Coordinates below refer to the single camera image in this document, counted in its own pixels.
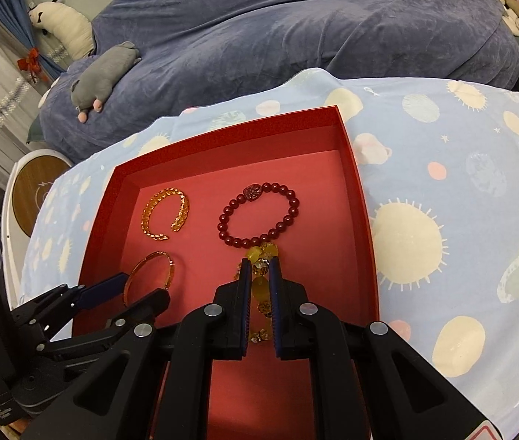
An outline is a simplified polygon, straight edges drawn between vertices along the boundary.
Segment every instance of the light blue blanket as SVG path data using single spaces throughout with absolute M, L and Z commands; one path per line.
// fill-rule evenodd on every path
M 337 104 L 372 223 L 381 317 L 512 439 L 519 431 L 519 93 L 305 70 L 270 91 L 164 117 L 60 177 L 27 253 L 21 302 L 78 282 L 113 168 L 166 144 Z

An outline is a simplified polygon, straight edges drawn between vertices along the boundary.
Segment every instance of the metal screw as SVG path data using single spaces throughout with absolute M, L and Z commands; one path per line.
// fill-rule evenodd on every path
M 319 308 L 316 306 L 316 304 L 312 304 L 311 302 L 305 302 L 304 304 L 301 304 L 299 309 L 300 312 L 306 316 L 312 316 L 313 314 L 319 312 Z
M 204 308 L 204 314 L 207 316 L 218 316 L 222 313 L 222 306 L 220 304 L 209 304 Z
M 143 323 L 135 326 L 133 332 L 137 337 L 147 337 L 153 332 L 153 328 L 150 324 Z
M 388 326 L 386 323 L 376 321 L 375 323 L 370 324 L 370 331 L 378 336 L 383 336 L 388 332 Z

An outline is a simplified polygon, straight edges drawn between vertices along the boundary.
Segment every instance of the gold chain bracelet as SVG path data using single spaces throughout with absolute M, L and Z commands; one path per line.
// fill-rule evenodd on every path
M 151 213 L 164 198 L 169 197 L 170 195 L 179 195 L 181 201 L 178 216 L 176 217 L 174 223 L 172 223 L 173 232 L 180 231 L 184 223 L 186 223 L 186 218 L 188 218 L 188 212 L 190 211 L 190 201 L 188 201 L 188 197 L 186 197 L 184 192 L 176 188 L 166 188 L 158 194 L 155 194 L 143 210 L 143 215 L 141 216 L 141 229 L 147 236 L 158 241 L 168 240 L 169 237 L 163 233 L 155 235 L 154 233 L 150 232 L 149 221 Z

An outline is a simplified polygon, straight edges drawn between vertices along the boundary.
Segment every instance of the gray plush toy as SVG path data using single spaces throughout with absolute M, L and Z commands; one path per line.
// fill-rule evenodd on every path
M 115 85 L 135 64 L 139 51 L 130 41 L 113 46 L 88 66 L 72 84 L 72 103 L 78 110 L 78 120 L 86 122 L 92 108 L 99 113 Z

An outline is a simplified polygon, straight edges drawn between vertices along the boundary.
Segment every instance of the red beaded bracelet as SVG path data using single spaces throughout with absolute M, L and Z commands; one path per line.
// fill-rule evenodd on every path
M 235 209 L 247 201 L 254 202 L 261 196 L 261 194 L 263 194 L 263 192 L 275 192 L 276 194 L 284 195 L 284 197 L 288 199 L 288 203 L 290 203 L 288 214 L 282 221 L 278 221 L 278 223 L 276 223 L 275 228 L 272 228 L 267 233 L 262 233 L 260 236 L 254 236 L 251 239 L 241 239 L 234 238 L 229 235 L 229 232 L 227 231 L 227 222 L 229 221 L 229 217 L 234 213 Z M 290 190 L 286 185 L 268 182 L 264 183 L 263 185 L 259 185 L 258 183 L 249 185 L 246 189 L 243 190 L 242 194 L 237 195 L 236 198 L 233 198 L 229 202 L 228 206 L 223 208 L 223 214 L 219 217 L 220 223 L 217 225 L 219 230 L 219 238 L 223 240 L 226 245 L 234 246 L 235 248 L 250 248 L 252 246 L 259 246 L 263 242 L 275 240 L 278 236 L 280 236 L 280 233 L 285 232 L 286 228 L 294 223 L 294 218 L 296 218 L 299 213 L 299 205 L 300 201 L 298 198 L 296 198 L 296 192 L 294 190 Z

